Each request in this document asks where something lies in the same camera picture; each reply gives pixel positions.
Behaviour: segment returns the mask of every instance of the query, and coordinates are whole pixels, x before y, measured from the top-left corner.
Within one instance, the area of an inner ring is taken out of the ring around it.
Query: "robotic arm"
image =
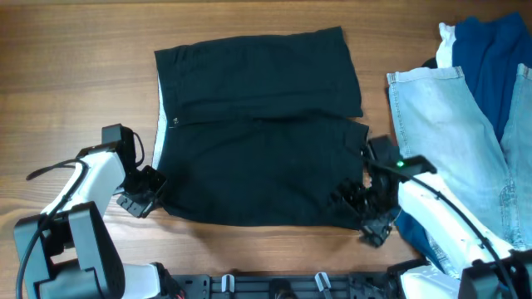
[[[502,268],[511,273],[510,283],[519,298],[530,298],[532,252],[513,251],[461,204],[436,174],[434,166],[420,156],[402,159],[397,147],[383,137],[369,140],[362,149],[372,186],[365,188],[346,181],[331,196],[342,198],[359,214],[361,239],[374,247],[385,242],[395,218],[392,211],[401,206],[440,244],[454,268],[462,272],[461,282],[425,261],[412,261],[392,266],[380,276],[384,283],[379,289],[385,292],[378,292],[375,287],[364,288],[363,284],[357,287],[355,278],[361,274],[352,273],[345,280],[344,293],[339,289],[344,278],[329,280],[324,272],[315,277],[266,277],[262,284],[251,277],[201,276],[204,280],[201,285],[208,289],[197,289],[188,284],[196,277],[182,277],[183,283],[178,283],[179,278],[172,277],[159,263],[123,264],[102,220],[112,195],[121,194],[117,203],[133,216],[145,218],[160,206],[165,186],[165,177],[155,169],[150,166],[137,169],[141,162],[135,161],[134,135],[122,125],[103,128],[102,144],[80,151],[73,160],[74,174],[57,198],[41,214],[18,221],[14,237],[22,276],[27,259],[24,279],[30,298],[234,298],[238,292],[239,298],[257,298],[262,296],[260,288],[265,283],[270,288],[264,294],[272,299],[306,296],[331,299],[344,295],[380,298],[385,297],[384,293],[390,298],[502,297],[510,293],[500,287],[504,285],[501,282],[508,282]],[[28,179],[65,165],[39,169]],[[440,193],[432,193],[420,181]],[[72,247],[76,248],[77,259],[52,262],[52,256]],[[494,257],[503,260],[497,262]],[[375,273],[368,275],[375,278]],[[309,295],[310,288],[322,295]]]

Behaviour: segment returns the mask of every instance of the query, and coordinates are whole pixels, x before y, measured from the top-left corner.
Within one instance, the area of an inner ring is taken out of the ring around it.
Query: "blue fabric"
[[[387,79],[401,154],[424,155],[487,228],[520,250],[532,248],[532,70],[519,64],[514,77],[500,142],[460,67],[418,68]],[[403,211],[396,224],[412,246],[433,262],[436,255],[446,273],[458,276],[435,236],[427,236],[410,215]]]
[[[517,65],[532,66],[532,39],[515,12],[493,22],[469,17],[456,25],[453,66],[461,66],[465,83],[480,110],[502,139],[510,113]]]

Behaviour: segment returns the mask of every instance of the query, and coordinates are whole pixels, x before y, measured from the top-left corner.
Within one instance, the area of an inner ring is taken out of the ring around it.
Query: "wooden table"
[[[158,113],[154,50],[340,25],[362,88],[366,115],[360,121],[370,125],[374,135],[382,135],[391,133],[385,75],[408,71],[434,56],[440,42],[438,22],[453,24],[470,15],[490,20],[514,10],[530,25],[530,2],[0,7],[0,297],[14,297],[15,222],[39,213],[70,177],[68,170],[55,170],[26,182],[27,174],[99,144],[101,127],[119,122],[139,132],[146,163],[151,161]],[[135,219],[114,201],[104,220],[123,262],[159,261],[176,274],[383,270],[416,256],[397,232],[376,250],[359,243],[358,232],[346,229],[224,227],[187,222],[162,210]]]

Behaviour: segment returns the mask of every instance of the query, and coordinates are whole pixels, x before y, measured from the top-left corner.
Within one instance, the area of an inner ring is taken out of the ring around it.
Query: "wood grain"
[[[530,2],[214,2],[0,7],[0,297],[14,297],[12,228],[39,213],[69,177],[32,182],[34,169],[100,142],[121,122],[142,137],[151,160],[157,123],[154,50],[221,37],[289,34],[342,26],[362,88],[362,122],[391,132],[385,75],[436,53],[438,22],[482,20]],[[371,249],[340,228],[235,228],[190,223],[156,211],[129,216],[114,201],[105,216],[123,262],[163,262],[173,273],[218,275],[382,270],[416,254],[394,232]]]

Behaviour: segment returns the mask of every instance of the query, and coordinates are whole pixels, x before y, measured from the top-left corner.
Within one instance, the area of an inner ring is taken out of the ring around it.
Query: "light blue jeans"
[[[532,70],[518,66],[500,144],[460,67],[418,68],[387,78],[401,154],[427,157],[487,228],[516,249],[532,248]],[[429,243],[452,274],[430,236]]]

